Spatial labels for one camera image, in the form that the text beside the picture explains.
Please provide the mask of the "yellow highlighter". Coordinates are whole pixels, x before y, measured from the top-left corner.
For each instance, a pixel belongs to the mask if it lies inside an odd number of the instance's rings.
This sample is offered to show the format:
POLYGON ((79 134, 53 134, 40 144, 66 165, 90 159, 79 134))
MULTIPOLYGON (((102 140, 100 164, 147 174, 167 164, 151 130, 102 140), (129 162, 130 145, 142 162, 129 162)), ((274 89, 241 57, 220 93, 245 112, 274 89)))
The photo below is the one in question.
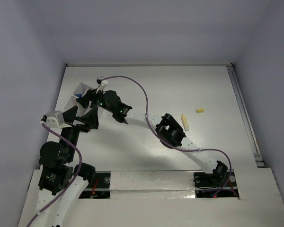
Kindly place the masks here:
POLYGON ((182 121, 184 130, 185 131, 189 131, 190 128, 189 128, 189 125, 188 125, 188 121, 187 121, 186 117, 183 114, 181 115, 181 121, 182 121))

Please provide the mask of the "yellow highlighter cap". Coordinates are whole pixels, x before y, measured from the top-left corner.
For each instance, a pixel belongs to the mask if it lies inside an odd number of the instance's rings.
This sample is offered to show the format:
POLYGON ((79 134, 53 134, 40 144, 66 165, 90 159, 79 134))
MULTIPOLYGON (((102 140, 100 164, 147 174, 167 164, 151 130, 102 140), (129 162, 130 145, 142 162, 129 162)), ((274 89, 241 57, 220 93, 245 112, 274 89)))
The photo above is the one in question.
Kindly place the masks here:
POLYGON ((196 112, 197 112, 197 113, 203 113, 203 112, 204 112, 204 108, 197 108, 197 109, 196 109, 196 112))

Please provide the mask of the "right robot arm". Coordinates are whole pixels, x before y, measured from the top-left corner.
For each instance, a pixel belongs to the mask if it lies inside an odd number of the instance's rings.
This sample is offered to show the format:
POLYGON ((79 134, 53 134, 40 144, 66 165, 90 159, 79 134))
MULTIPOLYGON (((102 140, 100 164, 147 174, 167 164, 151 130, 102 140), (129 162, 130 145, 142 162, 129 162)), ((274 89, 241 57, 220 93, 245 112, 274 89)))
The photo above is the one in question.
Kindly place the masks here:
POLYGON ((195 162, 208 175, 209 182, 213 185, 220 185, 229 178, 228 166, 206 154, 208 149, 198 149, 185 134, 182 126, 168 113, 155 116, 148 114, 148 111, 134 111, 112 90, 103 92, 89 89, 85 95, 78 97, 76 102, 85 109, 101 107, 110 112, 119 123, 151 130, 165 147, 175 149, 195 162))

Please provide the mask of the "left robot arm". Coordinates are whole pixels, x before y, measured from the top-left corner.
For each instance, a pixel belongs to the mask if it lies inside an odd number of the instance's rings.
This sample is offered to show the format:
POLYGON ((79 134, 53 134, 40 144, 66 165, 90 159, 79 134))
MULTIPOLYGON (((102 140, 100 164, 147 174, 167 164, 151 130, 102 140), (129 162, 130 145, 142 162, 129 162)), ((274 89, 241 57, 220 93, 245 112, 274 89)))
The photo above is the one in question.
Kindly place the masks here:
POLYGON ((59 141, 48 141, 40 148, 42 171, 30 227, 63 227, 83 190, 95 182, 95 167, 83 163, 77 142, 80 133, 98 128, 98 108, 83 116, 77 116, 77 110, 73 106, 65 112, 52 111, 41 119, 41 125, 59 141))

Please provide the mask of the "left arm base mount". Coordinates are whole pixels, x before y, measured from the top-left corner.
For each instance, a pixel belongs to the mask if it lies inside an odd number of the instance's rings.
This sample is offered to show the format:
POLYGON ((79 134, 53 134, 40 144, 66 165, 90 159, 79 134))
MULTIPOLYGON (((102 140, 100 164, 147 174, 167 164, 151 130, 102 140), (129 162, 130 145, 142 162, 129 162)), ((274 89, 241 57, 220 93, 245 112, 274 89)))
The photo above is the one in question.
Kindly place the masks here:
POLYGON ((83 190, 80 199, 109 199, 111 172, 96 171, 92 165, 82 163, 79 176, 88 180, 87 187, 83 190))

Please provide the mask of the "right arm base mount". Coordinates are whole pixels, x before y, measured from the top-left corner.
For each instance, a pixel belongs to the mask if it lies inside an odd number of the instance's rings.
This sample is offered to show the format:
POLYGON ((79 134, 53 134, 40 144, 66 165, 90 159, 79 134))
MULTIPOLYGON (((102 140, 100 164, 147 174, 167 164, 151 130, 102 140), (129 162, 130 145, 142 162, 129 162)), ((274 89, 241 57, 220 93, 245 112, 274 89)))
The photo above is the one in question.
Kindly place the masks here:
POLYGON ((223 185, 224 182, 219 182, 213 179, 209 174, 204 172, 194 172, 192 184, 195 187, 196 198, 239 198, 239 191, 234 171, 227 184, 216 193, 223 185))

